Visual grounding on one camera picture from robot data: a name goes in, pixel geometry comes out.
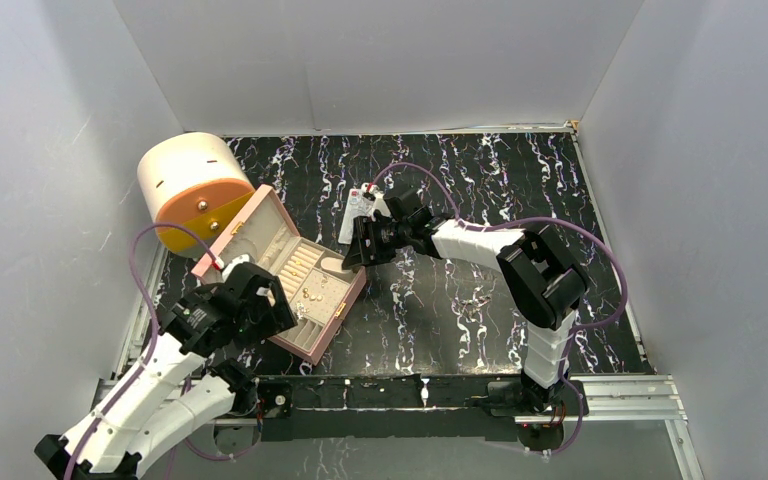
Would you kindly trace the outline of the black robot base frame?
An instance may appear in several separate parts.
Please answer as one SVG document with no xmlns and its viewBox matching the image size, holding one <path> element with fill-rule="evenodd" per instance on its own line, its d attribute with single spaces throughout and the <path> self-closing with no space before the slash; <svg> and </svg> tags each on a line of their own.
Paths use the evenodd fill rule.
<svg viewBox="0 0 768 480">
<path fill-rule="evenodd" d="M 562 446 L 589 414 L 581 382 L 542 388 L 522 373 L 262 376 L 220 431 L 260 427 L 266 442 L 355 437 L 473 437 L 541 452 Z"/>
</svg>

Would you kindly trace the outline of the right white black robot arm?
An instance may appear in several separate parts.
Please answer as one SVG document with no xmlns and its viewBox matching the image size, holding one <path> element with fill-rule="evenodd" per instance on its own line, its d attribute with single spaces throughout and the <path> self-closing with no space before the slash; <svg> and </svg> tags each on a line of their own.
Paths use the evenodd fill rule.
<svg viewBox="0 0 768 480">
<path fill-rule="evenodd" d="M 537 414 L 561 403 L 568 377 L 565 348 L 591 281 L 551 228 L 492 231 L 449 212 L 433 213 L 411 187 L 383 193 L 366 186 L 348 194 L 339 241 L 349 248 L 345 270 L 387 264 L 412 248 L 500 273 L 526 322 L 527 352 L 519 385 L 491 387 L 478 403 Z"/>
</svg>

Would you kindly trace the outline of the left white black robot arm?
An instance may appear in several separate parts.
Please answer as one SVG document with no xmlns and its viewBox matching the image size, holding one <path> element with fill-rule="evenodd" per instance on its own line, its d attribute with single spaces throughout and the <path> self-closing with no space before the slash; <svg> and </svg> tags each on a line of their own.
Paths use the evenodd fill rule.
<svg viewBox="0 0 768 480">
<path fill-rule="evenodd" d="M 209 421 L 261 413 L 259 382 L 235 359 L 169 396 L 228 344 L 257 344 L 297 324 L 279 278 L 250 262 L 188 292 L 152 322 L 149 345 L 124 377 L 75 426 L 35 446 L 55 478 L 139 479 Z"/>
</svg>

